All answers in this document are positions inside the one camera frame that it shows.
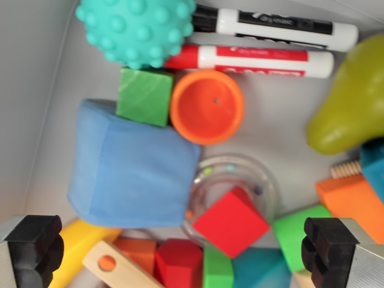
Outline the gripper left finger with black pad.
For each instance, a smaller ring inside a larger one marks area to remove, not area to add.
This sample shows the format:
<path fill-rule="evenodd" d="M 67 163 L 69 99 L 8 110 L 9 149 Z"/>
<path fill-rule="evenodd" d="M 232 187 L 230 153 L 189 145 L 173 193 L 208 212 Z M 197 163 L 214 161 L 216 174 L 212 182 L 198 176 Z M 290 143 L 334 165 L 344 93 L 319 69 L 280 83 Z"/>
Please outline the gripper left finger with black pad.
<path fill-rule="evenodd" d="M 1 223 L 1 287 L 49 287 L 64 255 L 61 218 L 16 215 Z"/>

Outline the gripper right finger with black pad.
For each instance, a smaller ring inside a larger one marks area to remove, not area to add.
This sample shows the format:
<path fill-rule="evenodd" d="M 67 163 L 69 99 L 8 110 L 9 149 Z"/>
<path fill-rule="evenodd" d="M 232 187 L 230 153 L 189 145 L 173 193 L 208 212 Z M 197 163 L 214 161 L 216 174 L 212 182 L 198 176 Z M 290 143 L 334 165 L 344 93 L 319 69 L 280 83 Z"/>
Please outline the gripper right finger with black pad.
<path fill-rule="evenodd" d="M 301 257 L 315 287 L 383 287 L 383 245 L 352 218 L 304 223 Z"/>

